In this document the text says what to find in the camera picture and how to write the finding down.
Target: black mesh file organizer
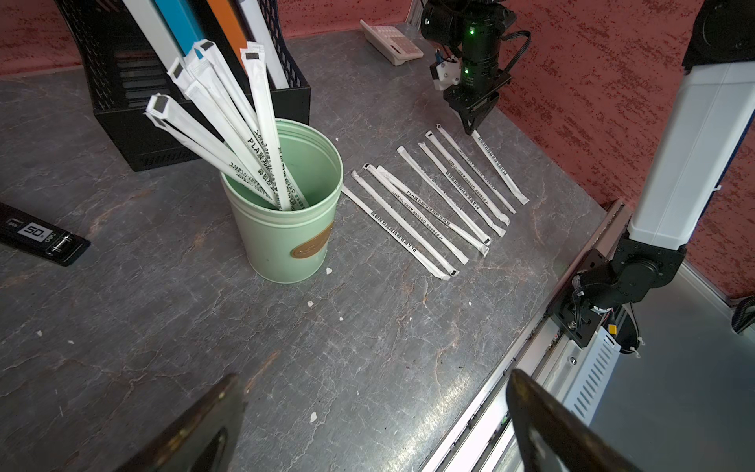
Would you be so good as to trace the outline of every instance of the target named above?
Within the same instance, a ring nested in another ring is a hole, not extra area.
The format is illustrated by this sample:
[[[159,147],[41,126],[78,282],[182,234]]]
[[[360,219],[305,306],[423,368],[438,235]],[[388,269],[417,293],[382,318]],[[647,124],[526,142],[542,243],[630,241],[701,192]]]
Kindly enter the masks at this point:
[[[283,42],[276,0],[258,0],[290,88],[272,90],[278,118],[310,122],[310,86]],[[199,157],[144,115],[149,97],[169,94],[207,129],[214,129],[168,78],[122,0],[55,0],[73,34],[87,77],[94,116],[135,171]],[[188,0],[207,39],[215,42],[251,99],[242,65],[206,0]]]

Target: black cable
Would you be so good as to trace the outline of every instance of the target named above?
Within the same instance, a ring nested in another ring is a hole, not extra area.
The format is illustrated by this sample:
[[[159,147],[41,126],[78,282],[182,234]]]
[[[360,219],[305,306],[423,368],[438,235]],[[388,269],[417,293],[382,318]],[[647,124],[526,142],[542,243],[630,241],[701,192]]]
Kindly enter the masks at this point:
[[[614,314],[614,310],[613,310],[613,308],[609,308],[609,310],[608,310],[608,311],[606,311],[606,314],[604,314],[604,315],[603,315],[603,318],[601,318],[601,319],[600,319],[600,325],[601,325],[601,326],[603,326],[603,323],[605,323],[605,322],[606,322],[606,320],[607,320],[607,319],[608,319],[608,318],[609,318],[609,317],[610,317],[610,316],[611,316],[612,314]]]
[[[629,319],[631,319],[631,320],[632,320],[632,324],[634,325],[634,331],[636,331],[636,333],[637,333],[637,336],[636,336],[636,337],[637,337],[637,340],[638,340],[638,342],[637,342],[637,347],[639,347],[639,344],[640,344],[640,342],[639,342],[639,339],[640,339],[640,338],[641,338],[642,336],[640,336],[640,334],[639,334],[639,325],[637,324],[637,318],[636,318],[636,316],[634,316],[634,304],[633,304],[632,302],[629,302],[629,308],[630,308],[630,309],[629,309],[629,310],[627,310],[627,314],[629,315]],[[621,349],[619,350],[619,352],[621,352],[622,354],[632,354],[632,352],[634,352],[634,351],[632,351],[632,350],[628,350],[628,349],[624,349],[624,348],[622,347],[622,348],[621,348]]]
[[[453,54],[450,52],[450,50],[445,45],[441,45],[441,46],[443,46],[443,52],[445,52],[448,55],[447,58],[446,58],[446,60],[448,62],[456,62],[455,60],[450,60],[451,56],[453,56]]]
[[[527,41],[525,41],[524,45],[521,48],[519,48],[519,51],[517,51],[517,53],[514,54],[514,57],[512,57],[509,63],[506,65],[506,68],[504,69],[505,73],[508,73],[511,70],[511,68],[514,67],[514,64],[519,62],[519,59],[521,59],[524,53],[527,52],[527,48],[529,48],[529,43],[532,42],[532,34],[529,31],[512,32],[511,34],[501,36],[501,41],[510,41],[514,38],[527,38]]]
[[[457,63],[458,62],[456,59],[451,59],[451,54],[445,49],[445,46],[441,45],[441,47],[443,47],[442,54],[441,54],[441,50],[440,49],[436,48],[436,50],[435,50],[435,60],[438,63],[440,63],[441,61],[442,62],[447,62],[447,63]]]
[[[577,288],[575,288],[574,291],[572,292],[572,303],[574,304],[574,313],[575,313],[574,321],[577,323],[577,328],[582,326],[582,314],[579,313],[579,303],[577,302],[577,298],[579,297],[578,293],[579,292],[584,293],[584,290],[587,287],[592,287],[595,285],[608,285],[608,284],[605,282],[592,282],[585,285],[580,285]]]
[[[755,305],[755,296],[747,297],[739,302],[732,315],[732,329],[737,333],[743,332],[755,321],[755,311],[747,312],[747,309]]]

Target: green metal cup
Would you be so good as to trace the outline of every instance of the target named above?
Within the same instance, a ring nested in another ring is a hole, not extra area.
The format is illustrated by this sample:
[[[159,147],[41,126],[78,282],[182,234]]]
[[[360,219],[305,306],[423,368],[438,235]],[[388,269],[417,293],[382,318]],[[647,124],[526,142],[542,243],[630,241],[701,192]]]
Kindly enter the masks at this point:
[[[325,260],[344,164],[333,143],[315,128],[276,121],[283,160],[310,207],[280,211],[223,173],[220,181],[252,268],[271,282],[295,283]]]

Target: cup rim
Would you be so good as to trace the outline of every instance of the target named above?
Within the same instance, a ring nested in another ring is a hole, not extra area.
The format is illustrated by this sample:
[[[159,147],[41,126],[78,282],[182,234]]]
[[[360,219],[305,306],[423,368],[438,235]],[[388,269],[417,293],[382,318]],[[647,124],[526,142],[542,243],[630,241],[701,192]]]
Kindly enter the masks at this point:
[[[265,211],[266,213],[269,213],[269,214],[281,214],[281,213],[285,213],[285,214],[306,214],[306,213],[307,213],[308,211],[315,211],[315,210],[316,210],[316,209],[317,209],[318,207],[320,207],[320,206],[325,206],[325,202],[327,202],[327,201],[328,201],[328,200],[329,200],[329,199],[330,199],[330,198],[331,198],[331,197],[333,196],[333,194],[334,194],[334,193],[336,193],[336,192],[340,192],[340,191],[341,191],[341,185],[342,185],[342,184],[344,183],[344,161],[343,161],[343,159],[341,158],[341,153],[339,153],[339,152],[338,152],[338,148],[337,148],[337,147],[335,146],[335,144],[333,144],[333,142],[332,142],[332,141],[330,141],[330,140],[328,139],[328,137],[327,137],[327,136],[325,136],[325,135],[324,135],[323,133],[321,133],[320,131],[316,130],[315,128],[313,128],[313,127],[311,127],[311,126],[309,126],[309,125],[305,125],[304,123],[301,123],[301,122],[297,122],[297,121],[295,121],[295,120],[292,120],[292,119],[286,119],[286,118],[276,118],[276,121],[277,121],[277,122],[285,122],[285,123],[291,123],[291,124],[293,124],[293,125],[297,125],[297,126],[302,126],[302,127],[304,127],[304,128],[308,128],[308,129],[310,129],[311,131],[314,131],[315,133],[319,134],[319,135],[320,135],[320,136],[321,136],[322,138],[324,138],[324,139],[325,139],[325,141],[326,141],[326,142],[327,142],[328,144],[330,144],[330,145],[331,145],[331,147],[332,147],[332,148],[333,148],[333,150],[335,151],[335,154],[336,154],[336,156],[338,157],[338,161],[339,161],[339,163],[341,164],[341,175],[340,175],[340,176],[339,176],[339,178],[338,178],[338,185],[337,185],[337,186],[335,187],[335,189],[333,189],[333,191],[332,191],[332,192],[330,192],[330,193],[328,194],[328,196],[326,196],[326,197],[325,197],[324,199],[320,200],[319,202],[317,202],[316,204],[314,204],[314,205],[312,205],[312,206],[310,206],[310,207],[307,207],[307,208],[302,208],[301,210],[289,210],[289,211],[283,211],[283,210],[277,210],[277,209],[272,209],[272,208],[265,208],[265,207],[263,207],[263,206],[259,206],[258,204],[254,203],[254,202],[250,202],[249,200],[247,200],[246,198],[244,198],[243,196],[241,196],[241,194],[240,194],[240,193],[236,192],[236,189],[234,189],[234,188],[233,188],[233,186],[232,186],[232,185],[230,184],[230,182],[228,181],[228,179],[229,179],[230,177],[228,177],[228,175],[226,175],[226,173],[225,173],[225,172],[223,172],[223,171],[220,171],[220,179],[224,179],[223,185],[224,185],[224,186],[225,186],[225,187],[226,187],[226,188],[227,188],[228,190],[230,190],[230,191],[231,191],[231,193],[233,193],[233,195],[234,195],[234,196],[235,196],[236,198],[238,198],[239,200],[241,200],[242,202],[244,202],[244,203],[245,203],[246,205],[249,205],[249,206],[251,206],[251,207],[252,207],[252,208],[254,208],[255,210],[258,210],[258,211],[260,211],[260,210],[261,210],[261,211]]]

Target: robotic arm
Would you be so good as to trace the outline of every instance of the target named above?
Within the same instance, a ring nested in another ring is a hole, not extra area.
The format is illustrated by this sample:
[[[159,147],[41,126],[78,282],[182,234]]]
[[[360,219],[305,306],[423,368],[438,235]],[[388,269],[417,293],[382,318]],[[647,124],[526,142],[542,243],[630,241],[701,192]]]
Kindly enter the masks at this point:
[[[461,117],[464,130],[472,134],[498,102],[498,89],[511,81],[509,72],[527,51],[529,31],[504,34],[516,15],[501,0],[427,0],[422,10],[420,32],[425,39],[448,46],[462,60],[460,78],[451,69],[459,64],[440,57],[430,74],[443,99]],[[501,41],[527,38],[509,63],[498,69]],[[441,77],[442,70],[448,80]]]
[[[589,252],[548,313],[584,347],[601,319],[668,284],[755,112],[755,4],[707,0],[637,210],[608,261]]]

